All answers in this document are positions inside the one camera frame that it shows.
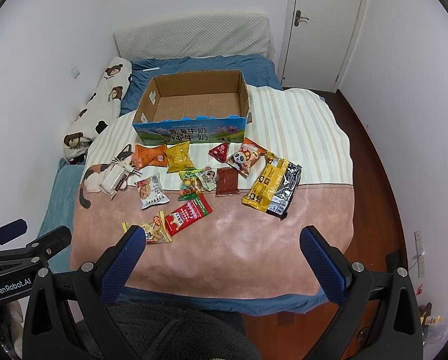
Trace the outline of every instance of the mattress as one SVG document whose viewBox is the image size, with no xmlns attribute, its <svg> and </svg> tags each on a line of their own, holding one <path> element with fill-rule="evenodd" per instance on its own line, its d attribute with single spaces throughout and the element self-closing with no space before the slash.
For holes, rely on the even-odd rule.
<svg viewBox="0 0 448 360">
<path fill-rule="evenodd" d="M 281 83 L 275 74 L 274 63 L 260 54 L 214 56 L 209 58 L 180 58 L 180 59 L 142 59 L 132 62 L 132 82 L 121 103 L 121 115 L 135 111 L 139 105 L 142 93 L 152 77 L 163 74 L 182 73 L 186 71 L 242 71 L 248 85 L 262 87 L 269 86 L 282 90 Z"/>
<path fill-rule="evenodd" d="M 50 194 L 49 206 L 38 233 L 39 237 L 59 226 L 67 226 L 72 232 L 74 228 L 74 207 L 83 171 L 83 164 L 69 165 L 65 159 L 62 158 L 60 160 L 52 193 Z M 49 260 L 49 268 L 54 273 L 70 270 L 70 249 L 70 246 L 66 247 Z M 191 307 L 198 310 L 237 311 L 248 315 L 267 315 L 279 311 L 303 314 L 327 302 L 327 298 L 322 290 L 314 296 L 287 294 L 268 299 L 210 299 L 163 294 L 124 287 L 119 301 L 165 304 L 175 307 Z"/>
</svg>

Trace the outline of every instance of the red triangle snack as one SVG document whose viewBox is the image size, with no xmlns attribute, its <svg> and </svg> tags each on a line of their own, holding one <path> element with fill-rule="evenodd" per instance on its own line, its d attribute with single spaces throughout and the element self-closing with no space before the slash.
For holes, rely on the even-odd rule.
<svg viewBox="0 0 448 360">
<path fill-rule="evenodd" d="M 214 157 L 220 163 L 225 164 L 227 161 L 227 152 L 229 151 L 229 143 L 224 142 L 209 150 L 209 155 Z"/>
</svg>

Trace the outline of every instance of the cardboard box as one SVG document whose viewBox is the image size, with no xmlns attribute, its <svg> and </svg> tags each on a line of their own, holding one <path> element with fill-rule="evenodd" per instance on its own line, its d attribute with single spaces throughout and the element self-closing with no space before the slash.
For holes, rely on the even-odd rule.
<svg viewBox="0 0 448 360">
<path fill-rule="evenodd" d="M 144 145 L 242 142 L 249 94 L 239 70 L 154 77 L 132 125 Z"/>
</svg>

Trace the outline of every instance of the wall outlet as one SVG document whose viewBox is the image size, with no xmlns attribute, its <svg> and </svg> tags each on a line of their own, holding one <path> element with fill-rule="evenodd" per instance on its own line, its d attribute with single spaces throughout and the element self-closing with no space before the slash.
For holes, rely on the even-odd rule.
<svg viewBox="0 0 448 360">
<path fill-rule="evenodd" d="M 74 79 L 76 79 L 80 74 L 79 66 L 74 65 L 73 68 L 71 69 L 71 74 L 72 74 L 72 77 L 74 77 Z"/>
</svg>

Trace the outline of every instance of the blue gripper pad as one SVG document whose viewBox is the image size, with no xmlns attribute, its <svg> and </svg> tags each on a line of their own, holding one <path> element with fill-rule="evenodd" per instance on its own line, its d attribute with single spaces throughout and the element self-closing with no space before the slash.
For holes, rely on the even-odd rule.
<svg viewBox="0 0 448 360">
<path fill-rule="evenodd" d="M 102 275 L 99 286 L 99 299 L 102 304 L 113 303 L 117 300 L 145 247 L 146 233 L 139 227 Z"/>
<path fill-rule="evenodd" d="M 316 275 L 329 302 L 342 306 L 347 297 L 344 276 L 308 228 L 302 229 L 299 242 L 301 252 Z"/>
</svg>

